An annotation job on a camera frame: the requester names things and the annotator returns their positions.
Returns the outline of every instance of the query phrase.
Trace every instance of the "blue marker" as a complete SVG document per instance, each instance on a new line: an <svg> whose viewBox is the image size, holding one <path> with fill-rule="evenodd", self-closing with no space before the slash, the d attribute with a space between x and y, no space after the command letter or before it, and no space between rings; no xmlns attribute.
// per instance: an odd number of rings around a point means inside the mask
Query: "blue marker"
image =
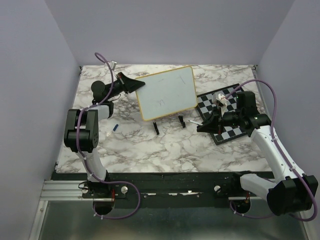
<svg viewBox="0 0 320 240"><path fill-rule="evenodd" d="M118 126L119 126L119 124L116 124L116 125L114 126L114 128L113 128L113 130L112 130L112 131L116 131L116 130L117 130L117 128L118 128Z"/></svg>

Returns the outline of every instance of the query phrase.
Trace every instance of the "small object on table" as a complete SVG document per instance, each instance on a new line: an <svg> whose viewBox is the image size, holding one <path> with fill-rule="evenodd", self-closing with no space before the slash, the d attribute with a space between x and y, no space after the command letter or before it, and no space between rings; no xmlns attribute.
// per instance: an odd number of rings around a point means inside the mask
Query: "small object on table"
<svg viewBox="0 0 320 240"><path fill-rule="evenodd" d="M145 86L136 91L142 119L153 120L156 134L159 130L155 119L176 114L198 105L194 72L191 66L180 67L168 71L150 74L142 79ZM178 115L183 128L184 118Z"/></svg>
<svg viewBox="0 0 320 240"><path fill-rule="evenodd" d="M108 133L106 134L106 136L109 137L112 133L114 133L114 132L117 130L118 126L119 126L119 124L116 124L116 125L114 126L114 128L112 129L112 131L111 131L111 132L108 132Z"/></svg>
<svg viewBox="0 0 320 240"><path fill-rule="evenodd" d="M216 108L215 105L213 105L212 98L213 95L216 93L216 96L218 94L223 94L227 96L230 94L239 84L234 84L231 86L226 86L217 90L209 91L203 94L200 94L197 96L198 99L198 106L196 109L200 113L200 116L203 120L207 119L210 116L211 111ZM227 107L226 107L226 112L233 112L235 109L237 109L237 96L236 94L238 92L243 92L244 90L242 87L238 89L232 96L229 97L227 101ZM232 128L230 126L224 127L224 131L222 134L210 134L215 142L216 145L220 145L226 142L229 142L231 140L240 138L242 136L246 136L246 132L240 128L240 127L235 127Z"/></svg>
<svg viewBox="0 0 320 240"><path fill-rule="evenodd" d="M116 131L116 130L117 130L117 128L118 128L118 126L119 126L119 124L116 124L116 125L114 126L114 128L113 128L113 130L112 130L112 131Z"/></svg>
<svg viewBox="0 0 320 240"><path fill-rule="evenodd" d="M202 126L203 124L200 123L200 122L197 122L197 121L192 121L192 120L189 120L190 123L192 124L196 124L196 125L199 125L199 126Z"/></svg>

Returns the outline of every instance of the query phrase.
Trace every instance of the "whiteboard frame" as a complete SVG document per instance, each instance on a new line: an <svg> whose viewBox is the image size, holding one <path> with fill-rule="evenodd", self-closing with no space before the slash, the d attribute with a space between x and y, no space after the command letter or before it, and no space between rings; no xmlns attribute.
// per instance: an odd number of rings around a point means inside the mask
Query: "whiteboard frame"
<svg viewBox="0 0 320 240"><path fill-rule="evenodd" d="M194 109L194 108L196 108L196 107L198 106L198 98L197 98L197 92L196 92L196 81L195 81L194 69L192 68L191 65L182 66L182 67L178 67L178 68L170 69L170 70L166 70L166 71L156 72L156 73L148 74L148 75L145 75L145 76L139 76L139 77L137 77L136 79L137 79L137 80L138 80L138 79L143 79L143 78L150 77L150 76L153 76L153 75L163 74L163 73L167 73L167 72L171 72L171 71L175 71L175 70L179 70L179 69L185 69L185 68L191 68L192 79L193 79L193 87L194 87L194 98L195 98L196 105L195 105L195 106L188 107L188 108L185 108L185 109L181 109L181 110L179 110L179 111L174 111L174 112L170 112L170 113L168 113L168 114L160 115L160 116L158 116L158 117L154 117L154 118L150 118L150 119L145 119L145 118L144 118L144 115L143 115L143 111L142 111L141 105L140 105L138 93L135 92L136 99L138 100L138 105L139 105L139 110L140 110L140 113L141 113L141 117L142 117L142 119L143 119L144 121L151 121L151 120L163 118L163 117L166 117L166 116L169 116L169 115L173 115L173 114L176 114L176 113L183 112L183 111L185 111L185 110Z"/></svg>

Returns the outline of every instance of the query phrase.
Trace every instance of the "chessboard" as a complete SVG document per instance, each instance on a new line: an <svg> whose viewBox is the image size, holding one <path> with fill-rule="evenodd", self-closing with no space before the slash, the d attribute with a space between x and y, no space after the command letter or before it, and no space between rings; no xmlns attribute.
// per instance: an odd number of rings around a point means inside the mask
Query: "chessboard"
<svg viewBox="0 0 320 240"><path fill-rule="evenodd" d="M239 86L239 84L223 87L223 88L220 88L217 90L209 91L209 92L198 95L197 96L198 106L196 107L196 109L200 113L200 116L202 117L202 119L205 120L206 118L208 118L210 116L211 111L213 109L217 108L217 106L213 105L213 103L212 103L212 97L213 97L214 93L218 92L220 94L227 96L237 86ZM237 108L237 99L236 99L237 96L236 95L238 92L243 92L243 91L244 90L241 87L235 93L233 93L231 97L229 97L227 107L226 107L227 112L235 111L235 109ZM231 140L240 138L245 135L247 135L247 134L242 128L240 128L240 127L233 128L230 126L224 127L224 132L222 134L211 133L211 136L212 136L216 145L220 145L220 144L229 142Z"/></svg>

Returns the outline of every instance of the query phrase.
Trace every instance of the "whiteboard stand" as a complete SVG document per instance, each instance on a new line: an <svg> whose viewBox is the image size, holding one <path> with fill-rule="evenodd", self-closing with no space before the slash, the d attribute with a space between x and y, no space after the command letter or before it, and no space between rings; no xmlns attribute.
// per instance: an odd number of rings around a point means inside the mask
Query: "whiteboard stand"
<svg viewBox="0 0 320 240"><path fill-rule="evenodd" d="M180 121L180 123L182 125L182 128L184 129L186 127L186 123L184 121L184 117L182 115L178 115L178 118L179 118L179 121ZM156 134L159 135L160 133L159 133L157 122L156 122L155 119L153 120L153 126L154 126L154 130L155 130Z"/></svg>

